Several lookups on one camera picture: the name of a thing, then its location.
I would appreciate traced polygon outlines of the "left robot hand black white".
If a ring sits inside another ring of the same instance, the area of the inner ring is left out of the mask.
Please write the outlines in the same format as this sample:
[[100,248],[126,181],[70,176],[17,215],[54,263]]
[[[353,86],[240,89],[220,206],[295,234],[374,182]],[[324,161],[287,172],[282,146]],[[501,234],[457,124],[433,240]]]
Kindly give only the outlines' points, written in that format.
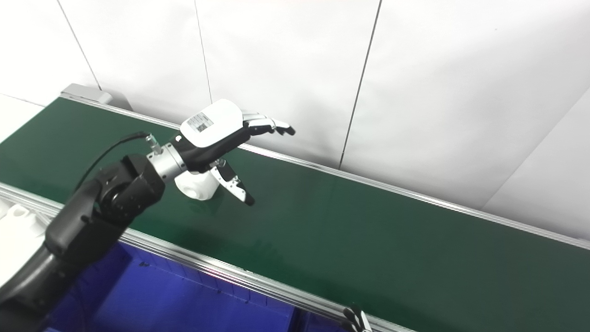
[[274,134],[294,135],[295,129],[286,122],[258,112],[242,111],[238,105],[219,99],[196,115],[185,120],[171,140],[171,154],[180,168],[176,181],[189,197],[199,200],[210,198],[221,185],[248,206],[255,199],[245,188],[224,155],[250,138]]

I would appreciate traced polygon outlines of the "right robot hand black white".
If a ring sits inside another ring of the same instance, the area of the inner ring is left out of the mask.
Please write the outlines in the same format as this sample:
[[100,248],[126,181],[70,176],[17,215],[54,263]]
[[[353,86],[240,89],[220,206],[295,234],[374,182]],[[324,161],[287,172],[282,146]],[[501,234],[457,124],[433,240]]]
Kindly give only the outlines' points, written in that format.
[[341,328],[348,332],[372,332],[373,329],[365,312],[356,304],[344,307],[342,310],[345,320],[341,322]]

